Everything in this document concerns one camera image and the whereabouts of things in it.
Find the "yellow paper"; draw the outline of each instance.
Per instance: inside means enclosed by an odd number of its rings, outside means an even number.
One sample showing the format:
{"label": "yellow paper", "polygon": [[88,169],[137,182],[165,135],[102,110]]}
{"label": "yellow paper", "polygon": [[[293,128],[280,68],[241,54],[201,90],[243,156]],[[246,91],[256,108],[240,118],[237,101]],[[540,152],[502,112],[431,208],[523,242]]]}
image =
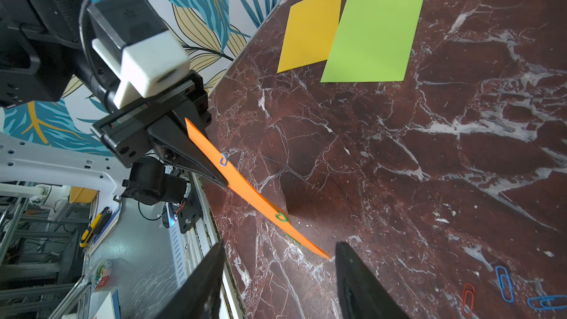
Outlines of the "yellow paper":
{"label": "yellow paper", "polygon": [[291,6],[278,73],[329,58],[341,0],[303,0]]}

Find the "marble table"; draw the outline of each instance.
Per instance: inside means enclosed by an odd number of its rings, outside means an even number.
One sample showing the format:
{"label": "marble table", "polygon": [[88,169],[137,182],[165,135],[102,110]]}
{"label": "marble table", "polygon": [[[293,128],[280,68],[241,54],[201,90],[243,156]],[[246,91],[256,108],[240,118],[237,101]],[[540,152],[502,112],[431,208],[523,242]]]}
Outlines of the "marble table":
{"label": "marble table", "polygon": [[[526,304],[567,294],[565,0],[425,0],[405,80],[355,84],[321,84],[324,62],[276,73],[298,1],[211,94],[212,142],[314,243],[350,243],[411,318],[464,318],[465,283],[475,318],[567,317]],[[205,189],[250,319],[342,318],[333,260]]]}

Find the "leaf pattern wallpaper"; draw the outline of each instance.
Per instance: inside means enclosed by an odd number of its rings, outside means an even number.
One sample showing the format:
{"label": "leaf pattern wallpaper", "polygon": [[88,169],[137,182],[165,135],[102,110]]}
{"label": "leaf pattern wallpaper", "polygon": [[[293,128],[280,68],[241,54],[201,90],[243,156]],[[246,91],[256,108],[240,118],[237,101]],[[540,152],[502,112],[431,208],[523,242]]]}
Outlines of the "leaf pattern wallpaper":
{"label": "leaf pattern wallpaper", "polygon": [[[280,0],[148,1],[184,47],[210,93]],[[34,143],[110,156],[90,131],[90,125],[106,114],[72,77],[59,102],[0,109],[0,131]]]}

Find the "orange paper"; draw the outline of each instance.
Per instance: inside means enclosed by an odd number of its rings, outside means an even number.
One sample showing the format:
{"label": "orange paper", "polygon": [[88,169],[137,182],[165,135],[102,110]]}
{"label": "orange paper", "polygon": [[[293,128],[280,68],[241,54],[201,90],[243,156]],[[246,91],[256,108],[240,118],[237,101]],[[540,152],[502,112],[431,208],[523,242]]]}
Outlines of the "orange paper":
{"label": "orange paper", "polygon": [[284,232],[286,232],[288,237],[294,239],[297,243],[305,246],[317,255],[322,256],[325,259],[329,259],[329,254],[310,242],[289,223],[289,215],[287,212],[260,195],[258,191],[256,191],[256,189],[253,188],[242,175],[240,175],[236,167],[234,167],[231,162],[228,161],[226,157],[220,153],[187,118],[185,118],[185,124],[187,125],[187,134],[189,135],[189,139],[191,139],[197,148],[199,148],[201,152],[209,158],[213,165],[216,166],[216,168],[229,182],[229,187],[234,192],[280,227]]}

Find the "green paper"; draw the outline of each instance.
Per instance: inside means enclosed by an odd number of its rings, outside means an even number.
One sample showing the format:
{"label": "green paper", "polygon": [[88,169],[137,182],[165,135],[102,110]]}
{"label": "green paper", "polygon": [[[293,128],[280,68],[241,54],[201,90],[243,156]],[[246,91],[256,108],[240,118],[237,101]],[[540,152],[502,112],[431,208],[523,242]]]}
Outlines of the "green paper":
{"label": "green paper", "polygon": [[346,0],[321,82],[404,80],[423,0]]}

